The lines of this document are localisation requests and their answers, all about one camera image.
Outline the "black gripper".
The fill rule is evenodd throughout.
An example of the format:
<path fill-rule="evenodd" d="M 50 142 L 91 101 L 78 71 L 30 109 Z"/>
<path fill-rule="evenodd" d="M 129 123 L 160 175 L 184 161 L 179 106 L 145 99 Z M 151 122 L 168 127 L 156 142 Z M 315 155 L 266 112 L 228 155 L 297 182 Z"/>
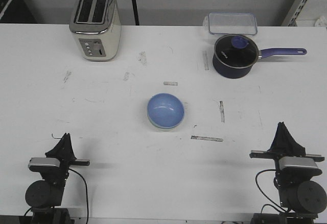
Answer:
<path fill-rule="evenodd" d="M 89 166 L 90 160 L 77 159 L 75 157 L 70 133 L 64 133 L 59 142 L 53 149 L 45 153 L 47 158 L 57 158 L 60 161 L 60 167 L 51 169 L 48 172 L 40 172 L 43 180 L 52 185 L 64 186 L 65 181 L 69 176 L 68 169 L 72 166 Z"/>
<path fill-rule="evenodd" d="M 287 155 L 278 154 L 281 152 L 281 141 Z M 250 158 L 272 159 L 275 163 L 278 183 L 301 183 L 309 181 L 312 177 L 322 175 L 322 170 L 320 168 L 280 170 L 278 161 L 283 157 L 311 158 L 316 164 L 317 162 L 324 161 L 322 155 L 306 154 L 306 149 L 295 141 L 284 122 L 278 123 L 274 139 L 268 151 L 251 151 L 249 156 Z"/>

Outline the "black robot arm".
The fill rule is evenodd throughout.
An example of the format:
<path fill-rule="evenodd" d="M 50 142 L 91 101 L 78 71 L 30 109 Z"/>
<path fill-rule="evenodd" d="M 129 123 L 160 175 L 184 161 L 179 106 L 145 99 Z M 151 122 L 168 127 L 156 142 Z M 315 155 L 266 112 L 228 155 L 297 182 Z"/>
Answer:
<path fill-rule="evenodd" d="M 67 208 L 61 208 L 66 180 L 71 166 L 89 166 L 89 160 L 75 157 L 71 136 L 64 133 L 55 147 L 45 157 L 29 160 L 28 169 L 40 173 L 42 179 L 32 183 L 26 190 L 25 200 L 33 213 L 30 223 L 75 223 Z"/>
<path fill-rule="evenodd" d="M 254 213 L 251 223 L 314 223 L 326 209 L 326 191 L 312 181 L 312 177 L 322 174 L 317 163 L 324 161 L 324 157 L 307 154 L 283 122 L 278 123 L 270 148 L 251 151 L 249 156 L 274 161 L 273 185 L 279 195 L 279 203 L 268 203 L 277 213 Z"/>

